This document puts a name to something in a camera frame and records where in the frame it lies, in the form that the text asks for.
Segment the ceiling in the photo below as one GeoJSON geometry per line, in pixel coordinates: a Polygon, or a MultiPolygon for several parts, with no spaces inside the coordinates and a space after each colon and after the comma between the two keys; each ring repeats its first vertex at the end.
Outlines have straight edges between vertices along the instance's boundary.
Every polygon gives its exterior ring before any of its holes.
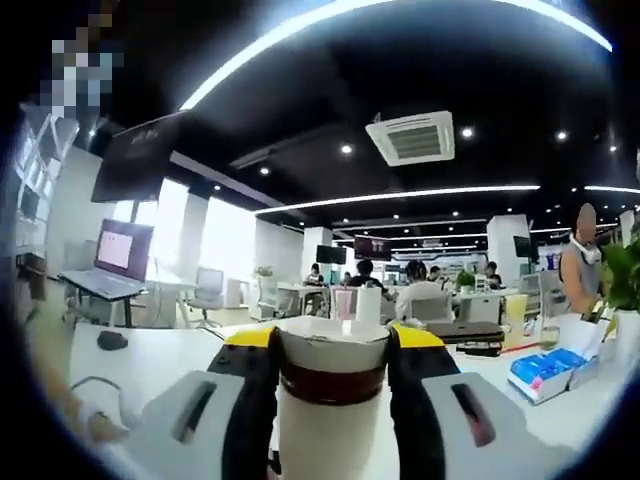
{"type": "MultiPolygon", "coordinates": [[[[151,0],[123,0],[114,22],[123,67],[101,113],[130,127],[176,112],[247,45],[283,20],[326,3],[200,0],[163,2],[159,9],[151,0]]],[[[631,2],[547,3],[560,3],[594,26],[613,44],[613,53],[556,20],[507,3],[386,2],[312,25],[237,69],[184,114],[176,150],[234,181],[220,182],[215,195],[252,210],[444,187],[540,186],[261,215],[296,227],[363,226],[344,232],[351,235],[375,223],[487,221],[511,209],[526,214],[533,229],[549,229],[569,226],[584,201],[594,203],[602,223],[613,223],[622,205],[640,204],[640,197],[583,187],[638,186],[640,82],[632,59],[640,54],[640,41],[632,30],[631,2]],[[451,161],[389,167],[365,131],[376,116],[441,110],[452,113],[457,132],[451,161]],[[460,134],[465,127],[473,128],[469,139],[460,134]],[[564,142],[556,137],[559,131],[567,133],[564,142]],[[345,145],[352,149],[348,155],[341,151],[345,145]],[[265,168],[268,175],[261,174],[265,168]]],[[[197,181],[175,166],[169,174],[197,181]]],[[[484,231],[484,223],[471,222],[375,233],[484,231]]],[[[552,232],[538,235],[553,241],[552,232]]],[[[465,246],[476,240],[481,245],[483,237],[443,242],[465,246]]],[[[417,242],[398,240],[394,248],[417,242]]]]}

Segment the monitor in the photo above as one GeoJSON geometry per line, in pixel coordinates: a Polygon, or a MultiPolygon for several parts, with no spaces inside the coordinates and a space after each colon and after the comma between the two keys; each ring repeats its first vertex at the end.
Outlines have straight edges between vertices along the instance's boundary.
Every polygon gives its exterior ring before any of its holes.
{"type": "Polygon", "coordinates": [[[516,257],[529,258],[531,253],[531,241],[529,237],[513,237],[513,243],[516,247],[516,257]]]}
{"type": "Polygon", "coordinates": [[[356,235],[354,253],[357,260],[391,260],[391,244],[385,238],[363,237],[356,235]]]}
{"type": "Polygon", "coordinates": [[[94,266],[140,282],[147,276],[153,227],[103,220],[94,266]]]}
{"type": "Polygon", "coordinates": [[[180,115],[146,123],[113,136],[93,187],[92,202],[156,201],[180,115]]]}
{"type": "Polygon", "coordinates": [[[316,262],[333,265],[344,265],[347,263],[347,249],[342,247],[328,247],[318,245],[316,250],[316,262]]]}

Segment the ceiling air conditioner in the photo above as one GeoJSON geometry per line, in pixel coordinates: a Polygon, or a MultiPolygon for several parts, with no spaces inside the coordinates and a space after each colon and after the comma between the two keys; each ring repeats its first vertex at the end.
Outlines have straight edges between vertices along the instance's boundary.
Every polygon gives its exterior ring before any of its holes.
{"type": "Polygon", "coordinates": [[[434,112],[367,125],[367,133],[390,167],[452,160],[451,112],[434,112]]]}

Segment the hand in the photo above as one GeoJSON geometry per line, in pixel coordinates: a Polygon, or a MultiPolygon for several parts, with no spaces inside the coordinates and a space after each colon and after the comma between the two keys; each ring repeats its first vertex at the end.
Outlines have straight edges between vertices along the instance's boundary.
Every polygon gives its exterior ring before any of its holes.
{"type": "Polygon", "coordinates": [[[96,413],[88,422],[89,434],[93,443],[113,443],[119,442],[127,437],[127,430],[115,425],[109,418],[100,413],[96,413]]]}

